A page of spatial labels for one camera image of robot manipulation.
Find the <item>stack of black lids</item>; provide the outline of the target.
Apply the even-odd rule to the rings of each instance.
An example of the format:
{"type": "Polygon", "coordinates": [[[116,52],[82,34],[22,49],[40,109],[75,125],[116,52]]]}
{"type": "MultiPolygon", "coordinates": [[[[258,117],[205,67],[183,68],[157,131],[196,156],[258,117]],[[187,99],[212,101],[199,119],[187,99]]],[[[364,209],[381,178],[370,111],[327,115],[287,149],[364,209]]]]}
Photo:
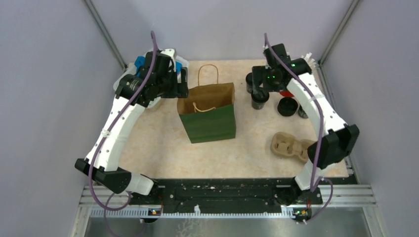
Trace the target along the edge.
{"type": "Polygon", "coordinates": [[[298,109],[298,102],[291,97],[282,98],[277,106],[277,111],[284,117],[293,116],[298,109]]]}

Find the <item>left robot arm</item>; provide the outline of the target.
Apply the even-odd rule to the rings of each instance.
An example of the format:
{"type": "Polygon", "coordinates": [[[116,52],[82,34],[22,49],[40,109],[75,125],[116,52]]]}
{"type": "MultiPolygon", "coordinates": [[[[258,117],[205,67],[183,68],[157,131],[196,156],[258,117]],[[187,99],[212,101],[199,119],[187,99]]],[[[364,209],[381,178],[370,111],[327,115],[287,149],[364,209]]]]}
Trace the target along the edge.
{"type": "Polygon", "coordinates": [[[116,194],[139,194],[146,204],[158,199],[155,182],[119,166],[120,157],[136,121],[161,99],[188,96],[188,61],[174,48],[151,50],[115,82],[109,116],[91,151],[75,162],[75,169],[116,194]]]}

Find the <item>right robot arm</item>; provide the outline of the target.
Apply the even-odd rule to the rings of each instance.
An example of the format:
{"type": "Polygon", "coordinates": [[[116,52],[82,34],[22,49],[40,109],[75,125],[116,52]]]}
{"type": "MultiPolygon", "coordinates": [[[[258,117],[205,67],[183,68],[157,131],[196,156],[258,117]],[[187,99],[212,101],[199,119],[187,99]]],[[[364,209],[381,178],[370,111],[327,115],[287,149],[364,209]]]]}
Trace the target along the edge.
{"type": "Polygon", "coordinates": [[[294,177],[296,186],[290,189],[291,200],[304,203],[317,179],[351,154],[360,130],[355,124],[349,125],[330,105],[305,59],[292,60],[282,43],[265,43],[263,55],[266,64],[254,66],[251,72],[252,106],[261,109],[271,92],[287,90],[307,114],[317,135],[317,141],[308,147],[308,162],[294,177]]]}

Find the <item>green brown paper bag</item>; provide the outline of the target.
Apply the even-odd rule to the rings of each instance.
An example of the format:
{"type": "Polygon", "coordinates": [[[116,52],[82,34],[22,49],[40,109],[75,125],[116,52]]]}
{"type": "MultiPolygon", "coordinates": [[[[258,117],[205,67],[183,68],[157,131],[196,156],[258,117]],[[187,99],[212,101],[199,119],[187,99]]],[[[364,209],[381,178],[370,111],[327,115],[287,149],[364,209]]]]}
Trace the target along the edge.
{"type": "Polygon", "coordinates": [[[187,98],[177,100],[177,112],[192,144],[234,139],[236,118],[234,111],[234,83],[220,83],[216,69],[216,83],[189,89],[187,98]]]}

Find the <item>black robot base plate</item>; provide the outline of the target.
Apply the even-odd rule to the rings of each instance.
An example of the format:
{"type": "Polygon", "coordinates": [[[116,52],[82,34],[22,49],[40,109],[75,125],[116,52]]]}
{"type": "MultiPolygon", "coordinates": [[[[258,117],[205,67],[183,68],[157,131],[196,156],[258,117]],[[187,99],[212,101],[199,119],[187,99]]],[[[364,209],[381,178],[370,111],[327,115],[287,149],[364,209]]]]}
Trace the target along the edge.
{"type": "Polygon", "coordinates": [[[301,191],[293,178],[158,179],[147,196],[133,194],[131,205],[157,205],[165,214],[279,213],[286,206],[323,204],[320,189],[301,191]]]}

